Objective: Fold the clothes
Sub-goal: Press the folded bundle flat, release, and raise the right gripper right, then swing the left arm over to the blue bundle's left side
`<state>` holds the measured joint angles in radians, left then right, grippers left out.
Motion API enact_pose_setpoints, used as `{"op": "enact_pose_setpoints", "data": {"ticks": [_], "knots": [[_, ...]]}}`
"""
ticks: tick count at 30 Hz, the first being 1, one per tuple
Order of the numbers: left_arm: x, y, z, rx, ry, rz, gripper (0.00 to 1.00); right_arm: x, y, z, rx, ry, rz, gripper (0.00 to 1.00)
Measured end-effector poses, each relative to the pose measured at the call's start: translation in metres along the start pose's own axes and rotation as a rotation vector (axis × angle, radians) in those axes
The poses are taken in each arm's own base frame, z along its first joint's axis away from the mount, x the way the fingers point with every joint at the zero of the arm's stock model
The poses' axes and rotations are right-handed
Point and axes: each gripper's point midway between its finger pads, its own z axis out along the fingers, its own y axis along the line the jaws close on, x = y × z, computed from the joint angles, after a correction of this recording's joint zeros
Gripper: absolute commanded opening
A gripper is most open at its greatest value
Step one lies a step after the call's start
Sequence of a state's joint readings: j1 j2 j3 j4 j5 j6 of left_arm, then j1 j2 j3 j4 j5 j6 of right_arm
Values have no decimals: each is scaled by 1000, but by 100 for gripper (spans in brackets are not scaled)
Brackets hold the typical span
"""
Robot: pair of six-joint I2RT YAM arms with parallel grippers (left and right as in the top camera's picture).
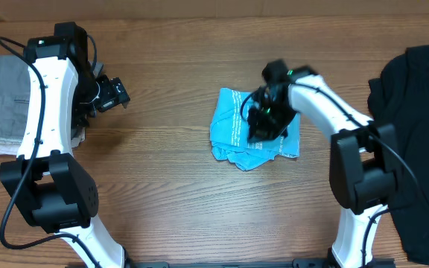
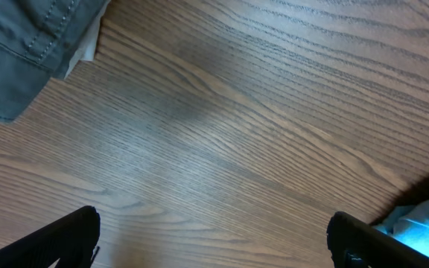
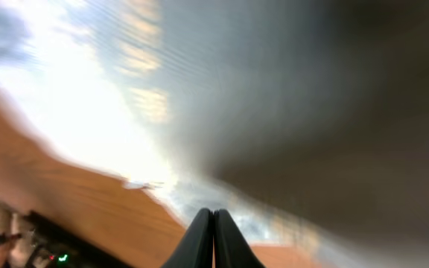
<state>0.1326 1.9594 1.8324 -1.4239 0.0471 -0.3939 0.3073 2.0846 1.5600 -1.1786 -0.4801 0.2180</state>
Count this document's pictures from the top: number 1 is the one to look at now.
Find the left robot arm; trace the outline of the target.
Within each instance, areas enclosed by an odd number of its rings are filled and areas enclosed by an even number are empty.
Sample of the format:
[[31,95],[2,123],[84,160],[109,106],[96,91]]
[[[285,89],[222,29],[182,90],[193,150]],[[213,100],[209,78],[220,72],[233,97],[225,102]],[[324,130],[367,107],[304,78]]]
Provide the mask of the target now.
[[31,89],[16,159],[0,166],[8,208],[40,227],[46,241],[67,242],[87,267],[132,267],[127,250],[98,215],[94,179],[72,151],[73,134],[89,118],[130,102],[123,83],[95,74],[95,41],[74,22],[57,23],[52,35],[29,39],[19,58],[28,66]]

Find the light blue printed t-shirt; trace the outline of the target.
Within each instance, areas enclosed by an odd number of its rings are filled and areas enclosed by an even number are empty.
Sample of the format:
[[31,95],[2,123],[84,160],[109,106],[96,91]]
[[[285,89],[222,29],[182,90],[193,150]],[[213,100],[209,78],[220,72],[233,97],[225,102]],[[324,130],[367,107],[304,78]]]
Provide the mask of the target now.
[[212,154],[219,161],[228,161],[240,170],[253,170],[277,156],[300,156],[300,116],[296,115],[287,127],[287,137],[273,141],[248,142],[248,123],[242,119],[247,111],[240,111],[247,92],[229,88],[220,90],[217,107],[210,125]]

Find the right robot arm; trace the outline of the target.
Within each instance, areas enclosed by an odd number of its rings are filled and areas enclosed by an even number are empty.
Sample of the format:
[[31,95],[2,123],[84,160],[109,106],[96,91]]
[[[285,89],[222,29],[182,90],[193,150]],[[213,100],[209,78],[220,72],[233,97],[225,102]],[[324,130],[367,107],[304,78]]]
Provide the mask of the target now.
[[329,185],[340,204],[337,236],[324,258],[297,258],[293,267],[394,267],[392,258],[374,258],[372,245],[387,203],[401,181],[395,130],[376,124],[336,95],[310,66],[268,63],[265,84],[249,98],[247,141],[288,136],[297,114],[308,117],[330,144]]

